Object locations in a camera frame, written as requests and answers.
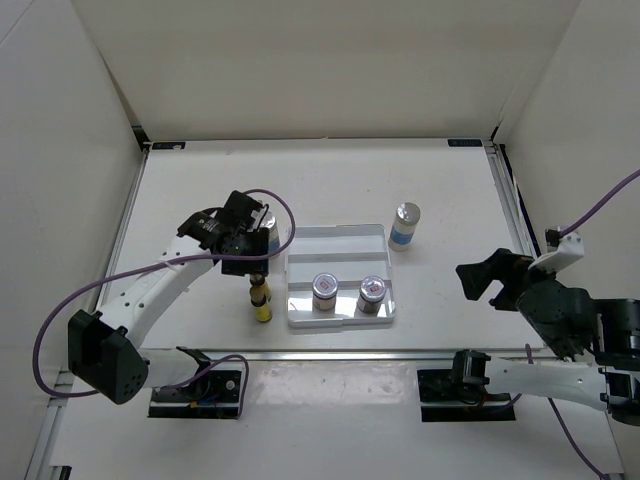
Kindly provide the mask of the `small yellow bottle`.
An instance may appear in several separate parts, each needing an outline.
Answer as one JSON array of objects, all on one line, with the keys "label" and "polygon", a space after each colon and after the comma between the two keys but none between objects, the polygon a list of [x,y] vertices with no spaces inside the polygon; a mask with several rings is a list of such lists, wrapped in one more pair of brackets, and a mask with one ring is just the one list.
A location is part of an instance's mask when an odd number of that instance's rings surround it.
[{"label": "small yellow bottle", "polygon": [[261,289],[249,290],[251,305],[255,319],[260,323],[269,322],[272,319],[272,311],[267,295]]},{"label": "small yellow bottle", "polygon": [[265,275],[260,273],[250,274],[249,281],[252,287],[257,287],[261,290],[268,301],[271,300],[271,290]]}]

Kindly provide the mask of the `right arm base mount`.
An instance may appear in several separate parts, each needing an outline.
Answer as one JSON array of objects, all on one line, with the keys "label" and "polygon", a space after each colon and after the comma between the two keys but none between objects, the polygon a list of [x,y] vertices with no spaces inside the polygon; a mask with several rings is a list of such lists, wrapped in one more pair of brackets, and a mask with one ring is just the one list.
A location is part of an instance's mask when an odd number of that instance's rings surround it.
[{"label": "right arm base mount", "polygon": [[423,423],[473,423],[515,421],[516,396],[491,394],[486,387],[491,357],[474,350],[455,353],[452,365],[417,371]]}]

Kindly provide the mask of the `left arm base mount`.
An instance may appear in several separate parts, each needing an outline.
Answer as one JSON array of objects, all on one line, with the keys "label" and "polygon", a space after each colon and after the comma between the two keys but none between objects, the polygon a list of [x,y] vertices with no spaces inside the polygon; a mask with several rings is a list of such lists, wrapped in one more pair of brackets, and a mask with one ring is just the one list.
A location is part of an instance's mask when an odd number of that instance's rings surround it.
[{"label": "left arm base mount", "polygon": [[204,376],[186,387],[153,389],[151,419],[239,420],[244,409],[249,363],[239,354],[212,362]]}]

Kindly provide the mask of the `small yellow bottle front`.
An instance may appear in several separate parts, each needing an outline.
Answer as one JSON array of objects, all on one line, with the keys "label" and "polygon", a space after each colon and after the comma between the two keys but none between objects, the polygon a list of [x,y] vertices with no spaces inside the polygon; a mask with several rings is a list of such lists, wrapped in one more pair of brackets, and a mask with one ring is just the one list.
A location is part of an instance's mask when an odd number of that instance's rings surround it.
[{"label": "small yellow bottle front", "polygon": [[255,319],[260,323],[269,322],[272,319],[272,311],[267,295],[261,289],[249,290],[251,305]]}]

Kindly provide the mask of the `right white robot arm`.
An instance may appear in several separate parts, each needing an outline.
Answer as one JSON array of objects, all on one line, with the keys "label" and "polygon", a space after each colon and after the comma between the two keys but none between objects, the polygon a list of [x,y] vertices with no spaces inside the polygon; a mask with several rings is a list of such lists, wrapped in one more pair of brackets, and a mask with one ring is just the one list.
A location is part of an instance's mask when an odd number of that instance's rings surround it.
[{"label": "right white robot arm", "polygon": [[563,285],[558,273],[583,255],[581,246],[559,246],[538,258],[499,248],[484,261],[457,266],[469,300],[479,300],[492,283],[501,283],[490,305],[521,315],[554,358],[528,364],[459,351],[449,375],[455,396],[470,400],[485,390],[547,397],[638,425],[639,303],[594,299],[583,288]]}]

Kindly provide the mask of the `spice jar white lid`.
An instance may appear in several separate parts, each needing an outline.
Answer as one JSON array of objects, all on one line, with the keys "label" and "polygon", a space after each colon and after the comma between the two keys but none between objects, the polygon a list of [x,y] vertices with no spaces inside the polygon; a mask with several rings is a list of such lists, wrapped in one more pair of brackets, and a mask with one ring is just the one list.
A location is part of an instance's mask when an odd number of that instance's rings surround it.
[{"label": "spice jar white lid", "polygon": [[312,281],[312,303],[319,311],[335,308],[339,283],[337,278],[327,272],[316,275]]},{"label": "spice jar white lid", "polygon": [[359,287],[358,309],[364,314],[376,314],[386,293],[387,287],[381,277],[375,275],[365,277]]}]

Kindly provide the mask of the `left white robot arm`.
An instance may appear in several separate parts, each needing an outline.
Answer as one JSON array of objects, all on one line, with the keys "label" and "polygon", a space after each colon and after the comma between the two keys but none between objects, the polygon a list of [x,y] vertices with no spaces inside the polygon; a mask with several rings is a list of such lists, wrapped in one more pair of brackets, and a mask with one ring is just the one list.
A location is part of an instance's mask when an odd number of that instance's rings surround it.
[{"label": "left white robot arm", "polygon": [[269,231],[260,220],[267,206],[234,190],[221,207],[192,214],[152,265],[133,273],[133,283],[96,311],[77,311],[68,322],[71,372],[120,405],[141,389],[175,385],[188,400],[206,395],[210,377],[192,356],[176,376],[162,375],[144,355],[144,339],[188,288],[211,270],[225,275],[267,275]]}]

